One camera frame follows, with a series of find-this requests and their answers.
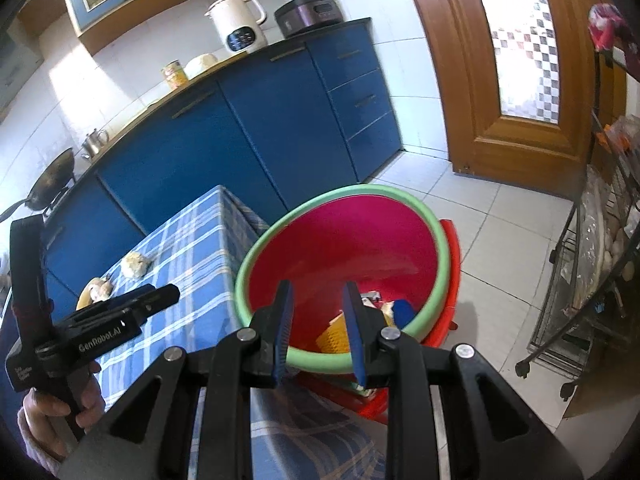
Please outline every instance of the human hand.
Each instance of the human hand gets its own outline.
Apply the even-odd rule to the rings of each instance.
[[[97,362],[89,364],[89,371],[92,374],[96,374],[100,370],[100,365]],[[82,392],[81,402],[84,411],[76,415],[76,423],[85,432],[88,432],[104,414],[104,399],[100,385],[94,376],[91,376]],[[68,404],[32,388],[22,400],[22,407],[31,434],[42,446],[42,449],[57,458],[66,457],[65,444],[56,434],[47,417],[67,416],[71,412]]]

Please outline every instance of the caster wheel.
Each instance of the caster wheel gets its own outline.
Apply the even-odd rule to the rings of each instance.
[[[569,398],[574,394],[575,391],[575,383],[565,383],[560,388],[560,397],[564,402],[567,402]]]
[[[531,366],[529,366],[529,363],[524,361],[520,361],[519,363],[516,363],[516,375],[518,377],[522,377],[523,379],[526,379],[530,371],[531,371]]]

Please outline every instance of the sleeve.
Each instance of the sleeve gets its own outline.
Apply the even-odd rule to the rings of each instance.
[[[20,411],[18,411],[18,427],[20,427],[20,433],[22,434],[28,457],[35,460],[46,470],[56,474],[60,467],[60,462],[42,449],[40,444],[37,443],[27,425],[27,418],[24,415],[23,408],[20,408]]]

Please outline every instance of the can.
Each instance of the can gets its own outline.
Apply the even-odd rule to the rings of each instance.
[[[175,90],[178,86],[184,85],[189,80],[178,60],[172,61],[160,72],[162,72],[162,76],[164,76],[164,80],[171,90]]]

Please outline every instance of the metal teapot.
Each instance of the metal teapot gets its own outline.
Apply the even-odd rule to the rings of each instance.
[[[94,130],[89,135],[86,136],[86,139],[82,142],[82,147],[86,151],[86,153],[82,154],[82,158],[86,158],[87,160],[91,160],[100,152],[100,149],[105,147],[109,142],[109,134],[106,130]]]

